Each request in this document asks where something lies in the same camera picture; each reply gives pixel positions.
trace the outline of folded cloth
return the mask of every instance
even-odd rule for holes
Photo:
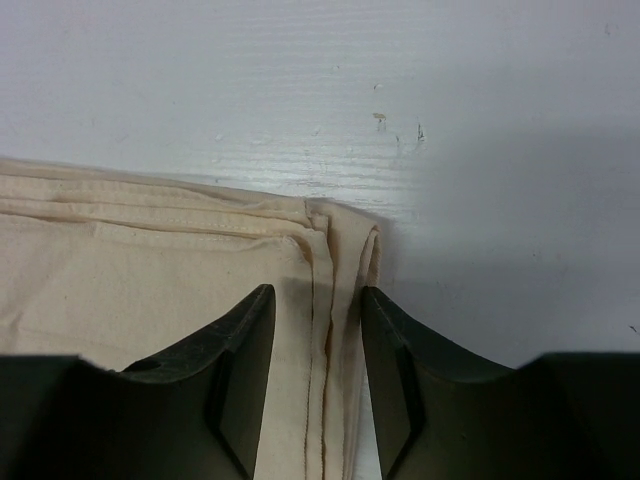
[[[276,290],[256,478],[348,479],[374,221],[324,202],[0,160],[0,351],[122,369]]]

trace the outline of white surface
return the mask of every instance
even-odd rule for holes
[[[0,5],[1,153],[371,212],[387,292],[499,362],[640,347],[636,0]]]

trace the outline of fabric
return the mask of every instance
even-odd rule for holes
[[[0,351],[122,369],[273,284],[256,478],[348,479],[377,239],[330,203],[3,159]]]

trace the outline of white table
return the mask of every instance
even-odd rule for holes
[[[0,6],[0,153],[370,212],[384,289],[508,365],[640,348],[636,0]]]

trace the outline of cream-colored fabric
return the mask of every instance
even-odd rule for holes
[[[273,284],[256,478],[347,479],[377,233],[330,203],[3,159],[0,351],[121,369]]]

